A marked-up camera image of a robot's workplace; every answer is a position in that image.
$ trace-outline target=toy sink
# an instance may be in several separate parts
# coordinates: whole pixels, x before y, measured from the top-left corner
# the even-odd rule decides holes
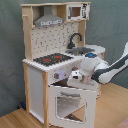
[[[80,56],[88,52],[95,52],[95,50],[91,48],[86,48],[86,47],[77,47],[77,48],[68,49],[65,51],[65,53],[72,54],[75,56]]]

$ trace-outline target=kitchen cabinet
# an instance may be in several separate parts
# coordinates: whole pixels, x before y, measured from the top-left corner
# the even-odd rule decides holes
[[[91,2],[21,4],[24,23],[33,27],[89,20]]]
[[[89,20],[90,3],[21,6],[26,57],[23,66],[27,112],[43,123],[45,128],[49,128],[49,125],[93,128],[97,92],[60,84],[70,76],[74,67],[80,68],[82,56],[69,55],[65,51],[74,33],[82,35],[82,41],[79,37],[74,37],[77,46],[85,47],[86,20]],[[101,50],[97,54],[102,57],[104,52]],[[79,113],[80,108],[85,110],[83,116],[73,115],[74,112]]]

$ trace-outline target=pegboard backsplash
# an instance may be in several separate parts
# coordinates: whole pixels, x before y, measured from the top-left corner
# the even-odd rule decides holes
[[[32,29],[33,58],[41,57],[67,49],[70,37],[78,33],[79,22],[51,25],[48,27],[35,27]],[[78,46],[78,36],[73,38]]]

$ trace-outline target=oven window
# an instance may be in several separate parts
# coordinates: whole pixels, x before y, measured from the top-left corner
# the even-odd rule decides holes
[[[86,121],[86,106],[85,100],[59,96],[56,98],[56,117],[83,123]]]
[[[81,7],[72,7],[72,17],[80,16]]]

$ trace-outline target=stovetop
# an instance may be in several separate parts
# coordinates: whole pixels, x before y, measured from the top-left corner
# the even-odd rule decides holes
[[[67,61],[69,59],[73,59],[73,57],[70,57],[61,53],[54,53],[51,55],[36,58],[33,61],[48,67],[57,63]]]

